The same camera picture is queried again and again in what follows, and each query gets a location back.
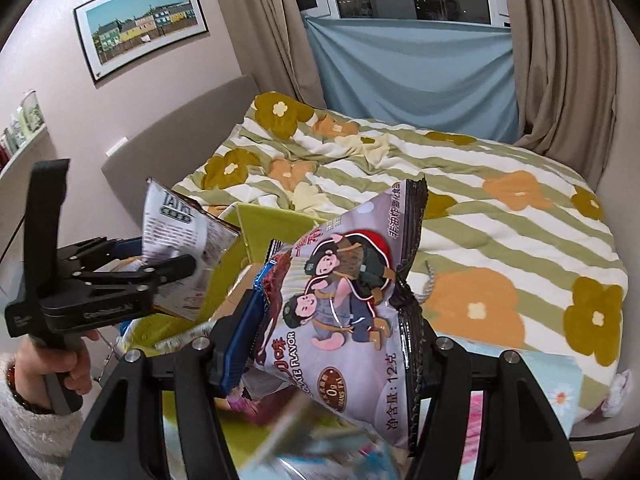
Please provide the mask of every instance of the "headboard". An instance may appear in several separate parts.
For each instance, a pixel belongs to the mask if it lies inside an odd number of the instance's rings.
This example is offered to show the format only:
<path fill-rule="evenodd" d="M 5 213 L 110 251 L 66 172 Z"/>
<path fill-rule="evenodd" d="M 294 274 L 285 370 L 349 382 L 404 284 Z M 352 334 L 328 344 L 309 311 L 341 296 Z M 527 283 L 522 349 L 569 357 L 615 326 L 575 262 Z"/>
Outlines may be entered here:
<path fill-rule="evenodd" d="M 250 75 L 206 92 L 130 139 L 102 165 L 111 189 L 142 225 L 146 178 L 171 187 L 203 165 L 242 118 L 258 87 Z"/>

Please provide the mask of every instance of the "purple snack bag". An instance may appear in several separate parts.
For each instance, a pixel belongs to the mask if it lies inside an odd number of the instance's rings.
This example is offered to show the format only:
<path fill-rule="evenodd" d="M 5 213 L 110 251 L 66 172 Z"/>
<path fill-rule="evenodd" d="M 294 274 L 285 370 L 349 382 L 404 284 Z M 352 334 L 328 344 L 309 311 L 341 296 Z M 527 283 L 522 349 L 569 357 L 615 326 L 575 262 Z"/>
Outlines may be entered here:
<path fill-rule="evenodd" d="M 396 183 L 276 257 L 255 354 L 257 368 L 410 452 L 422 317 L 405 279 L 427 194 L 423 180 Z"/>

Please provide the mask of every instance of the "brown oval label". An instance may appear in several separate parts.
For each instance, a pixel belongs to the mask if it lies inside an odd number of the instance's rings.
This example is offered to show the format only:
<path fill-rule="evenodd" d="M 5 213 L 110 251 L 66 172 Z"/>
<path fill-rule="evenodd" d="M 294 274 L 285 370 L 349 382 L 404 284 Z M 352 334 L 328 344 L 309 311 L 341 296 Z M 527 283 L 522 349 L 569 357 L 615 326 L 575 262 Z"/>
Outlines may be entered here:
<path fill-rule="evenodd" d="M 328 367 L 318 378 L 318 391 L 322 400 L 336 412 L 343 412 L 347 404 L 347 387 L 340 370 Z"/>

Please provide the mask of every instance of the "beige curtain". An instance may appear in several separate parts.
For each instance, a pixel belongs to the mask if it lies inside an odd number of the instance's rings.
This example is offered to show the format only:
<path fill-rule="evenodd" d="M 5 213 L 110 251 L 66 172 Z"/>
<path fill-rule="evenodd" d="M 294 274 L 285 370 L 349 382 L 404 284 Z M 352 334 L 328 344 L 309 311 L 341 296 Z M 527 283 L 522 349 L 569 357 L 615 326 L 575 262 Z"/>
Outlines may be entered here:
<path fill-rule="evenodd" d="M 516 144 L 574 168 L 595 188 L 615 122 L 609 0 L 507 4 L 522 136 Z"/>
<path fill-rule="evenodd" d="M 326 107 L 296 0 L 218 1 L 240 69 L 254 76 L 260 91 Z"/>

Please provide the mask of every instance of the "shelf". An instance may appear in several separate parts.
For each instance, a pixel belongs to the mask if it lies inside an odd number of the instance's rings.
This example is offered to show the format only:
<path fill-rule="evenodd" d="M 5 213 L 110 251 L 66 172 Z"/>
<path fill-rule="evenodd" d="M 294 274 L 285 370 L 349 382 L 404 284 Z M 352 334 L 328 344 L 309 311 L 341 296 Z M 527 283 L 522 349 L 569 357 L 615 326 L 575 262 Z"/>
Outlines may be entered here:
<path fill-rule="evenodd" d="M 9 173 L 11 173 L 12 167 L 15 165 L 16 161 L 20 158 L 21 155 L 31 151 L 42 139 L 44 139 L 49 134 L 47 130 L 47 125 L 43 124 L 27 142 L 25 142 L 20 149 L 14 153 L 14 156 L 9 160 L 7 165 L 2 168 L 0 172 L 0 182 L 4 177 L 6 177 Z"/>

